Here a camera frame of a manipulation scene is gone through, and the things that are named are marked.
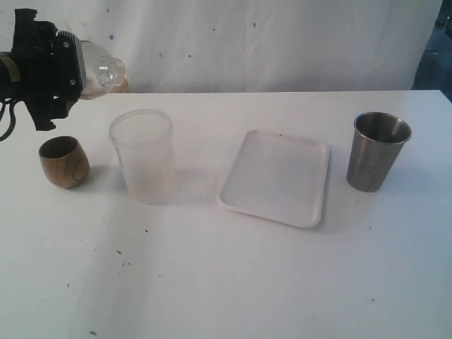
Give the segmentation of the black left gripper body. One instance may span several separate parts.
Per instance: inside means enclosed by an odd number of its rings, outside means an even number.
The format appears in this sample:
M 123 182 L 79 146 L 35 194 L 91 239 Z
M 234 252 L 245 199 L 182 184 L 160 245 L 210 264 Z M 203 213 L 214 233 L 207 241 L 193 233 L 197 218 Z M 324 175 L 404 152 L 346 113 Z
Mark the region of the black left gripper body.
M 15 10 L 12 59 L 20 81 L 15 98 L 23 101 L 38 131 L 55 128 L 54 119 L 64 119 L 76 100 L 61 96 L 57 89 L 53 43 L 59 31 L 49 21 L 37 21 L 31 8 Z

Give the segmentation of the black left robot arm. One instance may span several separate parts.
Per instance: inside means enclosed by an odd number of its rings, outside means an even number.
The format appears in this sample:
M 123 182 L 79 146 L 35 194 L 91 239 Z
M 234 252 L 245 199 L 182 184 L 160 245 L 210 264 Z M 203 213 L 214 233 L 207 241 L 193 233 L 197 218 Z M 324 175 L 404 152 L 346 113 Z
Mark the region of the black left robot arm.
M 66 118 L 84 89 L 79 40 L 36 15 L 32 8 L 15 10 L 13 46 L 1 53 L 1 115 L 10 116 L 3 141 L 16 126 L 17 103 L 25 103 L 36 130 L 51 131 L 52 121 Z

